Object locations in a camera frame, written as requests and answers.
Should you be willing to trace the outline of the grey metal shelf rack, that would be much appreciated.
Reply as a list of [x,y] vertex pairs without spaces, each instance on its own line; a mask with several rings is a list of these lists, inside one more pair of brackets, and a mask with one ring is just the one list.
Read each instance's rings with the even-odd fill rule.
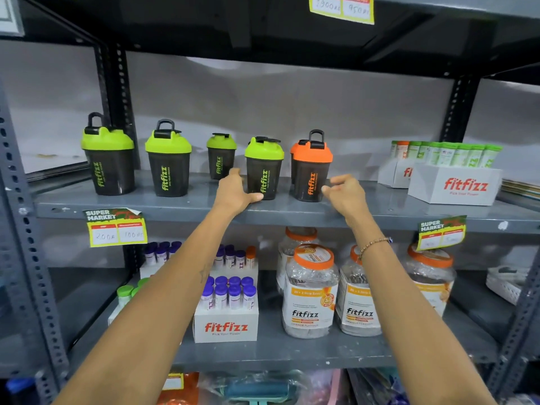
[[[28,361],[44,357],[65,385],[104,333],[115,286],[135,280],[141,245],[89,247],[84,210],[143,212],[149,241],[183,240],[210,210],[206,141],[230,133],[245,170],[253,136],[281,141],[286,158],[274,200],[254,204],[229,227],[227,244],[260,246],[265,283],[258,340],[196,344],[189,329],[179,372],[367,368],[394,360],[381,336],[332,326],[299,340],[281,326],[269,270],[285,226],[313,226],[344,253],[352,240],[327,201],[290,194],[289,149],[312,129],[334,154],[328,176],[350,173],[367,191],[381,229],[405,247],[430,217],[467,216],[456,252],[457,296],[444,320],[496,398],[518,387],[540,355],[540,204],[517,195],[492,206],[428,204],[376,182],[391,140],[484,138],[540,149],[540,0],[374,0],[375,24],[314,14],[309,0],[17,0],[24,37],[0,36],[0,194],[4,226],[37,333]],[[136,189],[98,195],[91,170],[28,182],[25,174],[88,161],[88,115],[134,142]],[[192,146],[188,192],[158,197],[145,143],[161,119]],[[517,306],[485,285],[496,266],[530,269]]]

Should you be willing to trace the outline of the green capped tubes in box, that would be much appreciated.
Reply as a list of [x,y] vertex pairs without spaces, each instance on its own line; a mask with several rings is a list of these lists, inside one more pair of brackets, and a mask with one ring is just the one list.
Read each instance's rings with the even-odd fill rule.
[[131,301],[131,299],[136,295],[139,289],[145,285],[149,278],[143,278],[138,281],[137,286],[124,285],[117,289],[117,302],[118,305],[110,314],[107,325],[110,326],[113,320],[118,316],[120,311]]

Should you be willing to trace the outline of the blue plastic item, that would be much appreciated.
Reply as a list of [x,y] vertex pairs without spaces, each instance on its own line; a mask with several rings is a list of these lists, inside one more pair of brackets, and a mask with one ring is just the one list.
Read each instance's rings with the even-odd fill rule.
[[33,378],[11,378],[5,387],[9,393],[9,405],[41,405]]

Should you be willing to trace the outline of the person's left hand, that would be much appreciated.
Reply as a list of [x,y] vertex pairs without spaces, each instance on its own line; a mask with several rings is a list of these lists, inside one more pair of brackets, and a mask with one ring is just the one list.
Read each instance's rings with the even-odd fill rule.
[[244,204],[244,182],[239,168],[232,168],[228,176],[219,181],[212,211],[232,220],[245,211],[250,204]]

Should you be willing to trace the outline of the orange lid shaker bottle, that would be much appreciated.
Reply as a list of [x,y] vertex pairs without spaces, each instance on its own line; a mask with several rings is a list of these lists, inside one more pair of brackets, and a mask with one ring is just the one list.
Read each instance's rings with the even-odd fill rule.
[[290,153],[293,197],[307,203],[321,202],[321,188],[326,183],[329,166],[333,161],[324,132],[320,129],[311,130],[309,138],[295,143]]

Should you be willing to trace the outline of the white plastic basket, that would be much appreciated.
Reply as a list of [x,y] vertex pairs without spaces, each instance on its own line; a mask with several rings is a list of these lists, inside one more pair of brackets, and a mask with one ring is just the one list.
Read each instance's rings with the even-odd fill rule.
[[499,297],[517,306],[518,299],[530,269],[512,265],[488,268],[485,285]]

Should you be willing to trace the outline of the small green lid shaker bottle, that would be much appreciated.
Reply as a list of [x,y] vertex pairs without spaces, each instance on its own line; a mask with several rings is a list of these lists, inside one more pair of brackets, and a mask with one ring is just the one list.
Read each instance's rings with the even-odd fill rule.
[[251,138],[245,151],[248,193],[262,193],[264,200],[273,200],[285,153],[280,140],[266,136]]
[[209,173],[212,180],[228,176],[234,166],[237,144],[227,133],[213,133],[207,141]]

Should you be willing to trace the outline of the person's right hand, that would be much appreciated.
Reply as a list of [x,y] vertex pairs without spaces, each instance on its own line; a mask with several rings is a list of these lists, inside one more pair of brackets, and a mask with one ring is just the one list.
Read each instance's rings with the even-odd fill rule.
[[371,217],[366,193],[359,181],[352,175],[340,175],[330,178],[330,185],[334,187],[334,198],[328,199],[334,209],[339,212],[350,228]]

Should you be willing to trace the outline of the clear plastic wrapped goods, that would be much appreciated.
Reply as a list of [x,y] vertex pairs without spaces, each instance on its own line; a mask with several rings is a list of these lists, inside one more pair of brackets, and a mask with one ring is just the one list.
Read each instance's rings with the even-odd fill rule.
[[198,405],[356,405],[343,369],[207,372]]

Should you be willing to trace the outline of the white framed sign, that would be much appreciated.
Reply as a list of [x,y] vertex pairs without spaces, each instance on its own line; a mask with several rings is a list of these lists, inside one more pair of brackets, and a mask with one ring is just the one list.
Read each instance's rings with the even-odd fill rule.
[[24,37],[22,16],[17,0],[0,0],[0,36]]

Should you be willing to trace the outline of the clear jar orange lid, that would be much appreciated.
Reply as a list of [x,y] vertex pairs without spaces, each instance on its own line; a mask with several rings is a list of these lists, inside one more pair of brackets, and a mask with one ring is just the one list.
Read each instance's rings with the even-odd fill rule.
[[280,295],[284,293],[286,265],[293,258],[294,250],[302,244],[317,244],[318,231],[314,227],[287,226],[285,237],[278,245],[278,262],[276,266],[276,284]]
[[416,248],[417,243],[408,246],[402,265],[424,297],[442,317],[457,277],[454,258],[442,248],[423,251],[417,251]]
[[340,329],[345,334],[363,338],[381,335],[381,325],[357,245],[351,247],[349,258],[340,268],[335,310]]
[[339,287],[339,270],[333,252],[320,244],[294,249],[285,267],[282,325],[297,339],[317,339],[329,334]]

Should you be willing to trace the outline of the group of purple capped tubes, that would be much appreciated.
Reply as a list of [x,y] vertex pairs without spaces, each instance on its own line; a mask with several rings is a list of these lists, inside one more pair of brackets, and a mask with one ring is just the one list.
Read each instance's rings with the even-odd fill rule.
[[181,241],[150,242],[145,245],[143,255],[148,266],[162,265],[169,260],[182,246]]
[[253,276],[209,276],[199,299],[199,311],[252,311],[257,305],[258,290]]
[[220,245],[215,255],[213,268],[223,269],[247,269],[246,251],[235,249],[234,245]]

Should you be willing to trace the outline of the row of green capped tubes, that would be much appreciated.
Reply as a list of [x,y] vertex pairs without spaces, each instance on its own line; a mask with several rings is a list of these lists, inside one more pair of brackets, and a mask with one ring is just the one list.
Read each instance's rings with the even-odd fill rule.
[[[390,158],[395,158],[396,142],[391,143]],[[438,167],[492,168],[502,150],[493,144],[409,141],[407,158]]]

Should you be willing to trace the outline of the stack of flat boards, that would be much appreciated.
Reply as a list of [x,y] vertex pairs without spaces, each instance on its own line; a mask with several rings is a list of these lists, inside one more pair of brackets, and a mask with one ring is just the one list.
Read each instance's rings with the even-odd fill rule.
[[26,173],[26,179],[28,182],[41,181],[44,179],[50,179],[54,177],[68,176],[71,174],[77,174],[80,172],[88,172],[90,165],[88,161],[80,163],[72,163],[68,165],[58,166],[45,170],[38,170],[35,172]]

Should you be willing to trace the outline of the orange packet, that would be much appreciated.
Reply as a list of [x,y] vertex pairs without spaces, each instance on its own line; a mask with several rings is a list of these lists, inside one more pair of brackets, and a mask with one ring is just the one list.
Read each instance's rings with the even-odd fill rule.
[[184,374],[184,389],[183,390],[166,390],[161,391],[157,405],[198,405],[199,388],[198,380],[199,373],[183,373]]

